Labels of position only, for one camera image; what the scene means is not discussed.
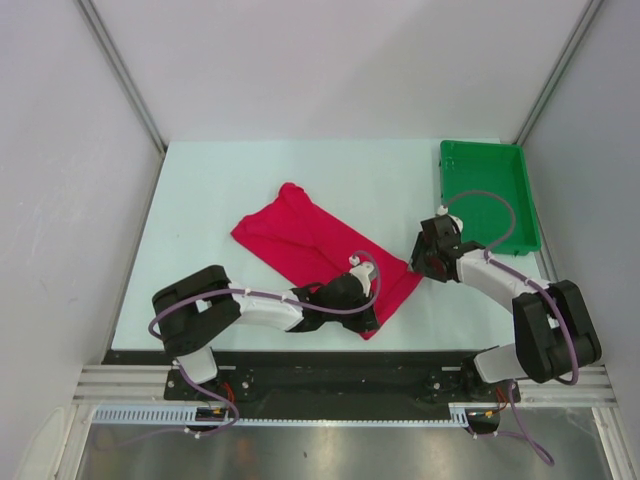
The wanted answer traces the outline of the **red t-shirt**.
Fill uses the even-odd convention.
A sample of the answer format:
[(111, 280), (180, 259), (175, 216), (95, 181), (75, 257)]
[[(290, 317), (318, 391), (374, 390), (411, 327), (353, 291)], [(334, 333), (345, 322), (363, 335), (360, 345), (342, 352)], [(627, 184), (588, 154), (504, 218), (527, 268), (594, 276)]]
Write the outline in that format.
[(323, 210), (299, 186), (285, 183), (276, 199), (231, 231), (240, 245), (294, 284), (327, 284), (350, 270), (349, 258), (372, 260), (381, 292), (374, 305), (380, 327), (420, 282), (408, 264)]

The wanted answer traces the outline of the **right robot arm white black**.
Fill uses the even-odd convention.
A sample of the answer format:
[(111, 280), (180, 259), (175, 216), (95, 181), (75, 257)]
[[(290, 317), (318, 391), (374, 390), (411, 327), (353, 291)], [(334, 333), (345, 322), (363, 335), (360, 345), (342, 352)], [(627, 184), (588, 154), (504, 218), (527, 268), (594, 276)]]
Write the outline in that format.
[(462, 240), (462, 221), (449, 214), (421, 222), (411, 254), (413, 272), (476, 289), (512, 316), (514, 342), (476, 354), (461, 376), (463, 393), (484, 401), (499, 382), (528, 378), (574, 385), (602, 347), (577, 284), (525, 275), (483, 245)]

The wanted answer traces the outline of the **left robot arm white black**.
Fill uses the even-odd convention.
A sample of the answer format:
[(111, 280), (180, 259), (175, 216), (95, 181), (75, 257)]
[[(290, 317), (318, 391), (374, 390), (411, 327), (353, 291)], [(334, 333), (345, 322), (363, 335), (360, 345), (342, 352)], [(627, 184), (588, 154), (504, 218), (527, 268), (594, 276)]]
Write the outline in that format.
[(221, 387), (211, 343), (230, 326), (308, 333), (337, 323), (357, 334), (375, 332), (380, 328), (374, 311), (380, 292), (377, 265), (357, 257), (349, 271), (327, 284), (283, 292), (243, 287), (231, 281), (223, 267), (213, 265), (152, 297), (155, 317), (148, 331), (186, 374), (187, 389), (207, 400)]

